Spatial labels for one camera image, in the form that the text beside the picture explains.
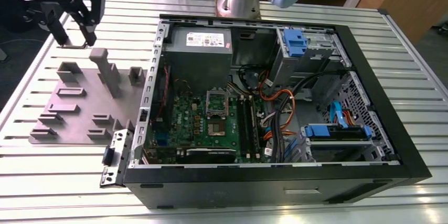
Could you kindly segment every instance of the red wire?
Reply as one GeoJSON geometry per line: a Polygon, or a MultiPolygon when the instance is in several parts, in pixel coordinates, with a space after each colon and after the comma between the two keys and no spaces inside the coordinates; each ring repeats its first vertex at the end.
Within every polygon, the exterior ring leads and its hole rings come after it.
{"type": "Polygon", "coordinates": [[[159,113],[157,113],[157,116],[156,116],[156,119],[161,116],[161,110],[163,110],[163,105],[165,103],[165,99],[167,99],[167,95],[168,95],[168,82],[169,82],[169,78],[168,78],[168,68],[167,67],[163,67],[163,70],[165,72],[165,89],[163,91],[163,98],[161,98],[161,105],[160,105],[160,109],[159,109],[159,113]]]}

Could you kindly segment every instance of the black cable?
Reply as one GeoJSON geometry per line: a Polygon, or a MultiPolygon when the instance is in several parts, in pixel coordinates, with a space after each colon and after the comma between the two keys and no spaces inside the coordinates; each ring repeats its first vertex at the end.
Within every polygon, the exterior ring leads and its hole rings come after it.
{"type": "Polygon", "coordinates": [[[237,75],[239,75],[240,82],[241,82],[241,84],[243,84],[243,86],[244,86],[244,88],[245,88],[245,90],[247,90],[248,92],[259,91],[259,89],[257,89],[257,88],[256,88],[256,89],[252,89],[252,88],[249,87],[249,84],[247,83],[245,78],[244,78],[245,70],[249,70],[249,69],[259,69],[259,68],[260,68],[260,69],[264,69],[265,67],[264,67],[263,65],[257,65],[257,64],[244,64],[244,65],[241,65],[240,68],[237,69],[237,75]]]}
{"type": "MultiPolygon", "coordinates": [[[[312,81],[315,80],[316,78],[321,77],[321,76],[327,76],[327,75],[343,75],[343,74],[347,74],[347,70],[331,70],[331,71],[324,71],[324,72],[319,72],[319,73],[315,73],[312,74],[311,76],[305,77],[293,87],[292,89],[292,94],[296,95],[297,92],[303,89],[303,87],[305,87],[305,85],[312,81]]],[[[280,104],[280,107],[279,109],[276,110],[275,112],[275,116],[273,116],[273,119],[271,121],[271,130],[272,130],[272,141],[273,143],[277,142],[277,143],[283,143],[284,145],[284,142],[283,142],[283,135],[281,135],[281,128],[280,128],[280,114],[281,114],[281,111],[283,109],[285,108],[287,104],[288,104],[288,101],[289,101],[289,96],[285,97],[281,101],[281,104],[280,104]]]]}

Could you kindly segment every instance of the white metal worktable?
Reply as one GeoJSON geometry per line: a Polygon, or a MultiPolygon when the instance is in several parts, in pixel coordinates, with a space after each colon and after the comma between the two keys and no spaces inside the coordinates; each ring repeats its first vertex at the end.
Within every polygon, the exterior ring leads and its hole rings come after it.
{"type": "MultiPolygon", "coordinates": [[[[119,68],[147,66],[160,13],[212,16],[213,0],[107,0],[96,47],[119,68]]],[[[261,4],[264,19],[348,25],[433,178],[335,206],[149,211],[128,189],[100,189],[103,146],[32,146],[35,126],[55,88],[56,68],[76,61],[95,68],[89,50],[59,49],[52,37],[0,114],[0,222],[97,223],[447,223],[447,90],[393,21],[376,10],[261,4]]],[[[80,41],[76,23],[61,18],[80,41]]]]}

